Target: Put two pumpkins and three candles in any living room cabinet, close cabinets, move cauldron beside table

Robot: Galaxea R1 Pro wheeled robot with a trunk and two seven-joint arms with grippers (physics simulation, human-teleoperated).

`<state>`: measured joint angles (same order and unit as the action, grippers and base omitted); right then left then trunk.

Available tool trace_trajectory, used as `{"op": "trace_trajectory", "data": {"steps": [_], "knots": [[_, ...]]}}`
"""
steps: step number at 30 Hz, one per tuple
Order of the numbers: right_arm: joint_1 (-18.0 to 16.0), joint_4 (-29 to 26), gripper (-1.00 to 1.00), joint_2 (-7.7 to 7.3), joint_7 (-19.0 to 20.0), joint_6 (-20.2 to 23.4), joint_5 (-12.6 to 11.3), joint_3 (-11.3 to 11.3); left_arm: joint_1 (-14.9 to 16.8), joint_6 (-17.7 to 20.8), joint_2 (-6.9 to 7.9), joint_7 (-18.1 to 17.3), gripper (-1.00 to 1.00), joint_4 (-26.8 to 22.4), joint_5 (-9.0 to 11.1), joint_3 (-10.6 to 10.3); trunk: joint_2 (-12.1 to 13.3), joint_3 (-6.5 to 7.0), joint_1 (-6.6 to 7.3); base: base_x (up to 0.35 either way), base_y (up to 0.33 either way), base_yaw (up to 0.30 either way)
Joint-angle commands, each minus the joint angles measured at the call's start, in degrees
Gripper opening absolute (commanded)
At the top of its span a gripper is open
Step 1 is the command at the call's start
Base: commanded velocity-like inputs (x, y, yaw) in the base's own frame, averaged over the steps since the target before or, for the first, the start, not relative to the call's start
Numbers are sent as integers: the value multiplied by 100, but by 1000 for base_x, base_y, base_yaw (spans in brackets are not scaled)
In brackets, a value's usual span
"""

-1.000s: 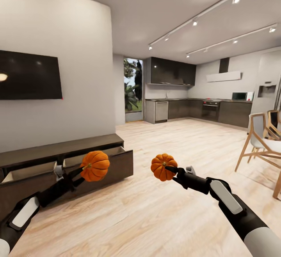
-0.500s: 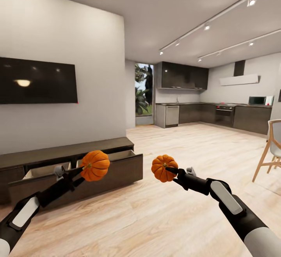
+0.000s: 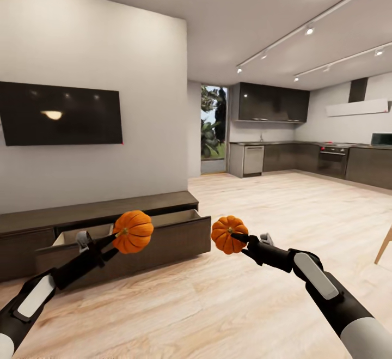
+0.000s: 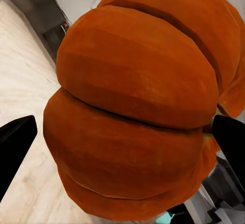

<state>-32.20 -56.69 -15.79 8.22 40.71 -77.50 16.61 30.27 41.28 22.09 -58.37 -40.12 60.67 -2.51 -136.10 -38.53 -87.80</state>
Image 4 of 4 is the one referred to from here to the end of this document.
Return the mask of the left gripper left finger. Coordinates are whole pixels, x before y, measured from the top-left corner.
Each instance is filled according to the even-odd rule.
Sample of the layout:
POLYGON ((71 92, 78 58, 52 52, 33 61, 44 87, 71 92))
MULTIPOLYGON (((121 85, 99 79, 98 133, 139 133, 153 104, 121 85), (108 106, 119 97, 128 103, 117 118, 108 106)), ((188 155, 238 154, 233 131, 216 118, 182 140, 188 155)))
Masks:
POLYGON ((37 133, 34 115, 12 120, 0 128, 0 202, 37 133))

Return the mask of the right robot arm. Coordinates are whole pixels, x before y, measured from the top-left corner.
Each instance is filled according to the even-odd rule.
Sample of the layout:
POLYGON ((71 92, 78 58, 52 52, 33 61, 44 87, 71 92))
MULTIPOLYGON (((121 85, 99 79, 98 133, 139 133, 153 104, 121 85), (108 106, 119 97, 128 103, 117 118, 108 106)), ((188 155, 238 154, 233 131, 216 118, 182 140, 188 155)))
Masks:
POLYGON ((167 212, 173 214, 170 224, 202 224, 191 200, 187 200, 183 204, 167 210, 167 212))

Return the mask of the pumpkin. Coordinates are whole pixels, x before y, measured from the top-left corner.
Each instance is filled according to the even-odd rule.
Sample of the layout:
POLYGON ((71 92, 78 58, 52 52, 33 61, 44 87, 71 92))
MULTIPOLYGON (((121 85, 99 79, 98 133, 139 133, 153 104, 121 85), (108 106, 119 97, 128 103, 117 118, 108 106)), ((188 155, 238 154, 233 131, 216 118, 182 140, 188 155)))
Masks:
POLYGON ((214 169, 215 115, 245 108, 245 23, 227 0, 102 0, 57 51, 43 136, 87 214, 145 221, 214 169))

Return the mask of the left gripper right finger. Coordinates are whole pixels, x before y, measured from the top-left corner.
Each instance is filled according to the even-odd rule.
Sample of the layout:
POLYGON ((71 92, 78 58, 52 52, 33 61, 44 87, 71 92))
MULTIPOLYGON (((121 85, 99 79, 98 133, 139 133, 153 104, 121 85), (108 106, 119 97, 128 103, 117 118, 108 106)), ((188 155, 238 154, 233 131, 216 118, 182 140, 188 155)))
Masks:
POLYGON ((215 115, 212 135, 245 190, 245 124, 236 119, 215 115))

